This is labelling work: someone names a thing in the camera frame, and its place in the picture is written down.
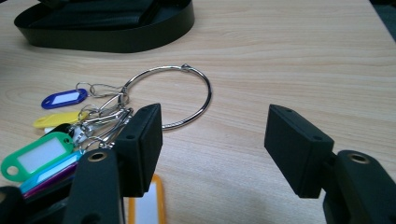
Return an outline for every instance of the blue key tag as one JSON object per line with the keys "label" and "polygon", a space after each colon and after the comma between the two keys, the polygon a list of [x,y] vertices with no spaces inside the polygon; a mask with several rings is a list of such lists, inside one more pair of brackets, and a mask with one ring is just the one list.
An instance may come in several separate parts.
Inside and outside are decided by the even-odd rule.
{"label": "blue key tag", "polygon": [[88,97],[88,92],[84,89],[62,91],[48,96],[41,103],[44,109],[53,109],[57,107],[76,105]]}
{"label": "blue key tag", "polygon": [[78,161],[79,158],[83,155],[82,150],[77,150],[74,153],[68,155],[67,157],[62,158],[59,161],[56,161],[51,166],[45,168],[44,170],[38,172],[36,175],[30,177],[25,182],[20,185],[21,192],[24,194],[30,189],[35,188],[37,185],[41,184],[48,178],[52,177],[60,173],[62,170],[67,168],[69,165]]}
{"label": "blue key tag", "polygon": [[67,133],[49,133],[4,158],[3,176],[12,181],[25,181],[73,150],[73,139]]}

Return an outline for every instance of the plastic key tag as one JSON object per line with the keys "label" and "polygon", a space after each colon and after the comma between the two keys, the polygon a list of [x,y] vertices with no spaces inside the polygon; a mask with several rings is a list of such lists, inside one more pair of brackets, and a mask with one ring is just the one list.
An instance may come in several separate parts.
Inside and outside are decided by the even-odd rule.
{"label": "plastic key tag", "polygon": [[[66,112],[59,114],[50,114],[44,116],[42,118],[37,119],[33,126],[35,128],[48,128],[48,127],[56,127],[63,123],[76,123],[78,122],[79,111],[75,112]],[[88,116],[88,112],[84,111],[80,114],[79,119],[85,119]]]}
{"label": "plastic key tag", "polygon": [[78,161],[82,155],[83,155],[83,151],[78,150],[60,159],[59,161],[56,161],[55,163],[45,168],[44,170],[37,172],[36,175],[30,177],[20,185],[21,192],[24,194],[27,191],[36,188],[39,184],[48,180],[50,177],[53,177],[55,175],[62,175],[60,174],[60,172],[66,169],[68,166],[75,163],[76,161]]}
{"label": "plastic key tag", "polygon": [[45,189],[49,189],[53,186],[56,186],[65,180],[71,179],[73,180],[75,177],[75,172],[77,170],[78,162],[74,162],[64,168],[61,172],[56,175],[49,177],[48,179],[44,180],[43,182],[39,183],[32,189],[29,189],[27,192],[23,193],[23,197],[25,199],[30,198],[36,195],[38,192],[43,191]]}
{"label": "plastic key tag", "polygon": [[8,180],[22,182],[72,150],[73,140],[67,133],[50,133],[5,157],[1,172]]}
{"label": "plastic key tag", "polygon": [[129,224],[165,224],[163,183],[153,175],[148,192],[142,198],[129,199]]}
{"label": "plastic key tag", "polygon": [[62,91],[54,93],[43,100],[41,106],[44,109],[53,109],[57,107],[75,105],[88,97],[88,93],[84,89]]}

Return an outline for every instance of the green key tag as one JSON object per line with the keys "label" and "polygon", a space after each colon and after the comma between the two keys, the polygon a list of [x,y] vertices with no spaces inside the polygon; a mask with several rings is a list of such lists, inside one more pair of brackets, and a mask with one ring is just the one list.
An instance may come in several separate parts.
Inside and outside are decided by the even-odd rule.
{"label": "green key tag", "polygon": [[1,164],[1,173],[8,180],[25,181],[69,155],[73,148],[73,139],[67,133],[49,133],[8,155]]}

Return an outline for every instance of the key ring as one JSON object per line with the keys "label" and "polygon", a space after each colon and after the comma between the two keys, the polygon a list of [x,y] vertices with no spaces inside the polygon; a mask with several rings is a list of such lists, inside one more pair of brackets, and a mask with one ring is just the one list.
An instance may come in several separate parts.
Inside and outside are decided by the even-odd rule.
{"label": "key ring", "polygon": [[[151,68],[145,72],[142,72],[139,75],[129,79],[125,83],[125,85],[122,87],[120,92],[127,95],[128,89],[133,85],[133,83],[137,82],[139,79],[147,77],[147,76],[155,74],[155,73],[165,72],[165,71],[192,72],[196,76],[200,77],[205,82],[205,84],[207,86],[207,96],[206,96],[205,103],[202,105],[202,107],[199,108],[195,113],[193,113],[192,115],[190,115],[189,117],[187,117],[183,120],[180,120],[180,121],[177,121],[174,123],[170,123],[170,124],[163,124],[163,130],[167,131],[167,130],[171,130],[171,129],[175,129],[175,128],[184,126],[184,125],[192,122],[193,120],[197,119],[199,116],[201,116],[207,110],[207,108],[210,104],[210,100],[212,98],[212,86],[210,85],[209,79],[202,72],[200,72],[199,70],[197,70],[185,63],[181,66],[173,66],[173,65],[161,66],[161,67]],[[119,97],[119,104],[123,104],[123,100],[124,99]]]}

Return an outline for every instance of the wooden table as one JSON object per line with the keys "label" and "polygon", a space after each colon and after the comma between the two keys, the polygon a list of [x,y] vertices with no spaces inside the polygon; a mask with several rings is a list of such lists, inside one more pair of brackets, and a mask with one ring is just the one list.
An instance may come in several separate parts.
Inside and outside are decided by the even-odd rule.
{"label": "wooden table", "polygon": [[[41,101],[80,81],[123,85],[160,65],[189,65],[214,89],[209,109],[166,132],[156,173],[168,223],[324,223],[322,200],[302,200],[263,147],[269,104],[292,108],[335,141],[378,159],[396,179],[396,46],[366,0],[196,0],[196,22],[179,40],[140,53],[42,49],[13,20],[34,0],[0,5],[0,161],[40,137]],[[164,122],[205,100],[191,75],[147,77],[131,106],[161,103]],[[0,185],[16,185],[0,177]]]}

